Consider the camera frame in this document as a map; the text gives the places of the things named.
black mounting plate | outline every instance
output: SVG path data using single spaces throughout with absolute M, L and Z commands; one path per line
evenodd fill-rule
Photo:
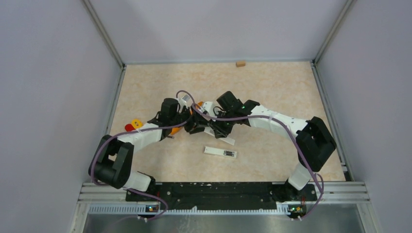
M 210 183 L 156 183 L 150 194 L 167 202 L 170 210 L 268 210 L 276 209 L 275 193 L 284 189 L 284 184 L 272 182 L 210 182 Z M 293 201 L 317 200 L 314 185 L 307 184 L 300 197 Z M 127 192 L 126 201 L 153 201 L 152 198 Z

white wall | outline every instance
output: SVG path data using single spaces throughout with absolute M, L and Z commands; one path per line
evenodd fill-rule
M 410 232 L 412 1 L 357 1 L 320 63 L 356 180 L 383 232 Z
M 313 59 L 346 0 L 92 0 L 126 63 Z
M 0 232 L 69 229 L 119 73 L 79 0 L 0 2 Z

small brown block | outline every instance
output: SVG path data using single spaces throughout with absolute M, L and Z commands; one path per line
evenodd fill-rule
M 244 67 L 246 65 L 246 61 L 237 61 L 236 67 Z

metal frame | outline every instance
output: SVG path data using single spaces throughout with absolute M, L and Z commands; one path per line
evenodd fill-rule
M 91 20 L 95 24 L 96 29 L 98 30 L 99 34 L 101 35 L 102 39 L 104 40 L 107 48 L 111 52 L 112 56 L 116 59 L 116 62 L 118 65 L 122 68 L 122 72 L 119 78 L 119 83 L 116 89 L 116 94 L 112 103 L 112 109 L 110 113 L 110 118 L 106 126 L 106 133 L 110 132 L 110 128 L 113 122 L 114 118 L 114 113 L 116 110 L 117 102 L 119 99 L 120 95 L 120 90 L 121 86 L 123 83 L 124 75 L 125 75 L 125 70 L 126 70 L 126 65 L 122 61 L 119 53 L 117 52 L 115 46 L 113 45 L 112 40 L 110 39 L 109 35 L 107 34 L 103 24 L 99 20 L 98 15 L 96 14 L 96 11 L 94 10 L 92 4 L 90 3 L 89 0 L 81 0 L 84 7 L 86 8 L 87 12 L 89 13 Z M 334 120 L 334 113 L 333 109 L 330 106 L 329 98 L 327 96 L 326 90 L 323 85 L 323 80 L 322 77 L 320 76 L 317 65 L 321 61 L 325 51 L 327 50 L 328 46 L 330 45 L 331 41 L 333 40 L 334 36 L 336 35 L 337 31 L 339 30 L 342 22 L 347 16 L 347 13 L 351 10 L 353 7 L 354 3 L 356 0 L 348 0 L 346 4 L 344 5 L 344 8 L 340 12 L 338 18 L 335 21 L 335 24 L 333 25 L 332 29 L 330 30 L 329 34 L 327 35 L 325 41 L 323 42 L 319 52 L 317 53 L 316 57 L 313 59 L 311 62 L 311 68 L 313 71 L 313 75 L 316 80 L 316 84 L 319 89 L 319 94 L 322 100 L 322 103 L 325 108 L 326 112 L 326 117 L 330 123 L 331 131 L 333 136 L 335 137 L 338 145 L 338 153 L 341 158 L 341 162 L 343 165 L 343 170 L 351 170 L 350 164 L 345 158 L 345 146 L 343 145 L 343 142 L 341 141 L 341 136 L 340 136 L 340 130 L 339 127 Z M 95 208 L 97 205 L 111 205 L 111 206 L 117 206 L 117 207 L 135 207 L 134 214 L 139 213 L 139 206 L 136 203 L 132 202 L 126 202 L 125 201 L 126 197 L 126 191 L 121 190 L 121 189 L 114 189 L 110 186 L 95 186 L 92 183 L 84 183 L 83 187 L 81 189 L 75 214 L 73 217 L 72 225 L 71 225 L 71 230 L 70 232 L 72 233 L 81 233 L 84 230 L 85 223 L 86 223 L 86 218 L 87 214 L 89 213 L 90 210 L 92 212 L 90 213 L 100 213 L 104 214 L 102 212 L 99 212 L 99 210 L 104 210 L 104 208 Z M 289 205 L 289 204 L 299 204 L 297 202 L 285 202 L 284 205 Z M 375 233 L 375 232 L 381 232 L 381 227 L 379 225 L 379 222 L 374 214 L 369 195 L 366 190 L 366 186 L 364 182 L 325 182 L 325 193 L 323 195 L 323 198 L 320 202 L 320 204 L 356 204 L 359 210 L 360 218 L 363 223 L 364 229 L 366 233 Z M 254 213 L 259 213 L 259 214 L 279 214 L 282 211 L 275 211 L 273 210 L 272 212 L 266 211 L 266 212 L 259 212 L 259 211 L 254 211 Z M 198 210 L 188 210 L 188 211 L 168 211 L 167 214 L 201 214 L 200 211 Z M 239 214 L 250 214 L 249 212 L 243 212 Z

floor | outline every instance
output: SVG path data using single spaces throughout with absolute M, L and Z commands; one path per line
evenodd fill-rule
M 164 98 L 187 90 L 199 101 L 215 101 L 230 90 L 241 101 L 256 100 L 282 114 L 311 119 L 326 115 L 309 62 L 161 64 L 127 66 L 111 134 L 138 118 L 155 117 Z M 180 131 L 134 155 L 133 170 L 159 182 L 284 181 L 298 163 L 293 144 L 268 131 L 236 125 L 234 146 L 206 133 Z M 238 152 L 236 159 L 204 154 L 204 146 Z M 335 151 L 320 174 L 325 181 L 344 181 Z

